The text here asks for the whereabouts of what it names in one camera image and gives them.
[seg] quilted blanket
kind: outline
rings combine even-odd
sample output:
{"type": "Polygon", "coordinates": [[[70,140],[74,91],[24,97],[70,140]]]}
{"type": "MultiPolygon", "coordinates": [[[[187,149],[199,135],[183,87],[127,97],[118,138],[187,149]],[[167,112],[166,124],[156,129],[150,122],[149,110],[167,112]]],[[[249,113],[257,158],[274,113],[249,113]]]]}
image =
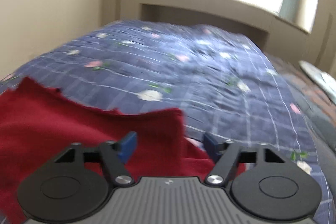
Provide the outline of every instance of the quilted blanket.
{"type": "Polygon", "coordinates": [[[304,155],[323,190],[315,220],[334,221],[305,119],[286,81],[243,35],[207,25],[113,22],[26,63],[2,80],[0,92],[26,75],[101,109],[133,114],[179,107],[185,134],[195,140],[210,132],[219,141],[267,143],[297,160],[304,155]]]}

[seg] red fabric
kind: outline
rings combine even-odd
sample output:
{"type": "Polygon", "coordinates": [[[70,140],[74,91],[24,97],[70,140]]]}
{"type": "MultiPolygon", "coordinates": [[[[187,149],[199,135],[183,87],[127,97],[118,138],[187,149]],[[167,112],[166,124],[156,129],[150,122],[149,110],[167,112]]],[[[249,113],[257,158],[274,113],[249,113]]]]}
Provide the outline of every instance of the red fabric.
{"type": "Polygon", "coordinates": [[[96,146],[138,133],[138,146],[127,163],[139,176],[204,176],[213,168],[205,152],[184,138],[177,108],[140,115],[84,107],[24,78],[0,96],[0,210],[12,224],[25,217],[16,200],[19,183],[72,142],[96,146]]]}

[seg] ribbed gray plate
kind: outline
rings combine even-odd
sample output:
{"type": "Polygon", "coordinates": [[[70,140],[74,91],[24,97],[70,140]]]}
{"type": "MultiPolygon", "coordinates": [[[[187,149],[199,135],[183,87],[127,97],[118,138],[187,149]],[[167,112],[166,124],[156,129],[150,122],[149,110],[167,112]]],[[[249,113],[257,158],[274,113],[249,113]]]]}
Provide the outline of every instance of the ribbed gray plate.
{"type": "MultiPolygon", "coordinates": [[[[224,190],[198,178],[142,178],[117,189],[98,213],[78,224],[257,224],[268,223],[237,209],[224,190]]],[[[296,222],[314,224],[310,219],[296,222]]],[[[28,224],[39,224],[29,220],[28,224]]]]}

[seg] metal screw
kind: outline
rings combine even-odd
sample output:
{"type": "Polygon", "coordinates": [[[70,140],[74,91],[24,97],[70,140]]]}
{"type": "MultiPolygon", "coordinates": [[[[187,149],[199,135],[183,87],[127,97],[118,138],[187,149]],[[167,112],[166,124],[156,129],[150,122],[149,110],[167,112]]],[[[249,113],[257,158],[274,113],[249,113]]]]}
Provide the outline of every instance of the metal screw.
{"type": "Polygon", "coordinates": [[[130,176],[118,176],[115,181],[119,184],[129,184],[132,182],[132,178],[130,176]]]}
{"type": "Polygon", "coordinates": [[[219,175],[211,175],[207,177],[207,181],[211,184],[220,184],[223,180],[224,179],[219,175]]]}

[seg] logo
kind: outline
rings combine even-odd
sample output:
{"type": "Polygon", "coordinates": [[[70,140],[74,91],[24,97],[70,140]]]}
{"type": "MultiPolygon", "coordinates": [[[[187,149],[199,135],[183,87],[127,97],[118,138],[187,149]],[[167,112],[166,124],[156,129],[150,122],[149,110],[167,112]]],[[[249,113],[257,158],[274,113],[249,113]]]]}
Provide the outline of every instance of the logo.
{"type": "Polygon", "coordinates": [[[170,185],[170,184],[172,184],[172,183],[174,183],[171,179],[169,179],[169,180],[167,180],[167,181],[165,181],[165,183],[167,184],[167,185],[170,185]]]}

